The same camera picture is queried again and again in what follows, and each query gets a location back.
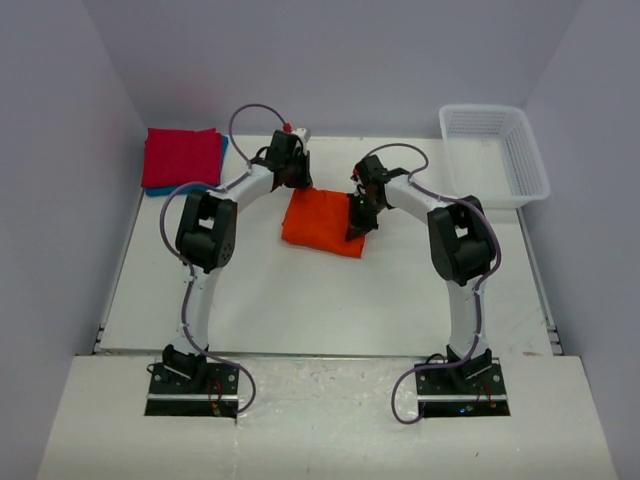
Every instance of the white basket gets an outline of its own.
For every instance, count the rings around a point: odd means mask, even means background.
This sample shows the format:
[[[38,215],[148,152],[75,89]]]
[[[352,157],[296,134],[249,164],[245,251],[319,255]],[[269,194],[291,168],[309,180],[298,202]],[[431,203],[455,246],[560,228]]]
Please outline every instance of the white basket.
[[[522,110],[445,105],[440,127],[457,195],[475,195],[486,208],[518,208],[549,196],[547,174]]]

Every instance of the white table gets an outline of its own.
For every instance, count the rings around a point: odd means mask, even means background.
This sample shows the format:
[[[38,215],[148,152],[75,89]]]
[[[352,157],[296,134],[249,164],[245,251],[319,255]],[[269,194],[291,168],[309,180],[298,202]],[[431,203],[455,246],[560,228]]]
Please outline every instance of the white table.
[[[239,137],[247,152],[269,143]],[[354,164],[372,148],[399,139],[314,137],[309,143],[317,188],[350,192]],[[406,139],[425,149],[431,166],[419,179],[446,192],[440,140]],[[421,164],[408,149],[380,153],[388,168]],[[244,168],[229,150],[223,178]],[[430,259],[426,228],[399,210],[380,215],[363,258],[292,247],[280,239],[291,190],[280,188],[238,219],[237,247],[218,283],[209,325],[219,352],[346,356],[424,356],[444,351],[450,331],[448,294]],[[163,198],[144,197],[100,348],[158,352],[174,337],[184,293],[179,262],[158,232]],[[167,216],[175,236],[183,200]],[[487,334],[494,354],[551,355],[517,213],[488,212],[504,251],[487,284]]]
[[[145,357],[78,357],[39,480],[616,478],[580,360],[505,355],[510,417],[389,410],[404,359],[244,359],[258,383],[238,420],[144,417]],[[240,380],[246,395],[247,382]],[[399,394],[415,414],[415,384]]]

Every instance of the white wall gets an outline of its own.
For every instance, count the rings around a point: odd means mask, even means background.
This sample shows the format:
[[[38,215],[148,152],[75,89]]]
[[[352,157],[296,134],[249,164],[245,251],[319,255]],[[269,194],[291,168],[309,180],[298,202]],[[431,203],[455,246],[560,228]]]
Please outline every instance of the white wall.
[[[0,477],[35,478],[136,206],[145,130],[79,1],[0,15]]]
[[[637,1],[586,1],[526,107],[553,191],[527,226],[621,479],[640,478],[639,26]]]
[[[85,0],[147,126],[262,101],[316,133],[403,136],[437,135],[446,103],[523,105],[580,3]]]

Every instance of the red cloth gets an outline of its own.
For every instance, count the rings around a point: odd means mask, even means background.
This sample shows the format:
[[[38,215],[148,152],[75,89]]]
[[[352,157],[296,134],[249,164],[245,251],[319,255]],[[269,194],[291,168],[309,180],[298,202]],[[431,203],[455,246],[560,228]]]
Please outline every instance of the red cloth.
[[[144,146],[142,187],[187,182],[220,183],[222,136],[215,128],[199,132],[150,128]]]
[[[345,193],[299,188],[282,222],[282,239],[345,257],[362,257],[364,236],[347,242],[349,197]]]

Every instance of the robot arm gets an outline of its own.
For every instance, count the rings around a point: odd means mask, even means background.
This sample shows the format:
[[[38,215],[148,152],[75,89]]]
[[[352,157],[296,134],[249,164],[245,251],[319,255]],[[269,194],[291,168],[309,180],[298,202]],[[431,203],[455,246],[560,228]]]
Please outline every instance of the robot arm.
[[[406,170],[389,171],[375,155],[356,164],[352,179],[356,193],[349,195],[347,240],[377,229],[377,215],[385,208],[404,210],[427,225],[431,259],[449,291],[451,336],[447,361],[457,362],[473,349],[469,361],[457,369],[460,380],[489,368],[491,350],[484,322],[478,322],[483,318],[484,284],[478,289],[475,286],[490,270],[496,249],[482,221],[462,204],[448,204],[416,189]],[[464,200],[482,211],[477,198]]]
[[[276,131],[271,144],[260,149],[251,162],[251,169],[237,180],[218,189],[192,191],[187,196],[176,235],[176,249],[193,265],[193,276],[192,270],[184,267],[184,282],[192,283],[192,289],[183,308],[193,341],[205,350],[214,290],[235,249],[238,214],[279,186],[312,186],[309,137],[306,129]],[[259,156],[263,151],[264,158]],[[205,359],[186,338],[182,318],[176,333],[176,338],[162,353],[162,363],[167,370],[194,380]]]

